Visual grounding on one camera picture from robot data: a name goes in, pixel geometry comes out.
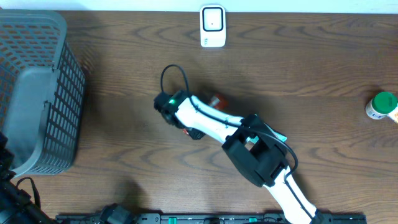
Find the green lid jar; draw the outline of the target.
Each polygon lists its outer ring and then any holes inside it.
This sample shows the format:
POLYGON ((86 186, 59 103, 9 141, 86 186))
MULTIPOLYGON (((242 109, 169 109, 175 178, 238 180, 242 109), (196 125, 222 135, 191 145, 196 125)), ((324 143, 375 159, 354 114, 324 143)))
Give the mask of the green lid jar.
POLYGON ((365 106, 365 113, 372 119, 383 119, 397 108, 397 97, 387 91, 378 93, 365 106))

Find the mint Zappy wipes pack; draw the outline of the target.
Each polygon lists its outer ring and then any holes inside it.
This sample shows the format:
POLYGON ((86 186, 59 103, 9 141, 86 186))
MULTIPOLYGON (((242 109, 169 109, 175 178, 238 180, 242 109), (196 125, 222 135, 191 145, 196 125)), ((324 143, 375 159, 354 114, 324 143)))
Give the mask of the mint Zappy wipes pack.
POLYGON ((245 117, 242 122, 247 128, 253 131, 249 140, 251 143, 256 144, 260 141, 260 137, 268 138, 272 136, 280 142, 286 142, 287 137, 277 131, 273 130, 267 123, 265 123, 258 115, 250 114, 245 117))

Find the red Top chocolate bar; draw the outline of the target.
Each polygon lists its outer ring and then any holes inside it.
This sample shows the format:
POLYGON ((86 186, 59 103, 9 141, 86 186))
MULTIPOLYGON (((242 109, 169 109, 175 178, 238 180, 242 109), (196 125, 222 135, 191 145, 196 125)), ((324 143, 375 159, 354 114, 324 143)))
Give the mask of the red Top chocolate bar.
POLYGON ((226 99, 219 94, 215 94, 213 95, 210 100, 208 101, 208 106, 216 109, 216 110, 222 110, 225 107, 227 107, 228 102, 226 101, 226 99))

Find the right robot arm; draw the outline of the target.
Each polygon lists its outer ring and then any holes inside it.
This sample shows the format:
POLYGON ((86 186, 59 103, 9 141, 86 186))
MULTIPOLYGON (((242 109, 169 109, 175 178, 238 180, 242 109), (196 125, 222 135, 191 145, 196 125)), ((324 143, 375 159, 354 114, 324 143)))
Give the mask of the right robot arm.
POLYGON ((202 132, 220 142, 239 173, 255 186, 266 188, 289 223, 327 222, 294 181, 296 167, 289 166, 286 155, 297 156, 257 115, 243 118, 226 114, 183 90, 174 95, 159 93, 154 108, 169 124, 202 132))

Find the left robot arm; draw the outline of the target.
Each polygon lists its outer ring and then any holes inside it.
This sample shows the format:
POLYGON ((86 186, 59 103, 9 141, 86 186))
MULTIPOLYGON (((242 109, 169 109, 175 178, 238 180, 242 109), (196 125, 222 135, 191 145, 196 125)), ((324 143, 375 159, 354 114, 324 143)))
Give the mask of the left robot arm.
POLYGON ((1 223, 56 223, 41 210, 40 195, 30 177, 23 178, 16 185, 11 182, 16 175, 10 170, 14 155, 6 149, 6 143, 7 137, 1 133, 1 223), (19 188, 19 184, 26 179, 31 182, 34 202, 26 191, 19 188))

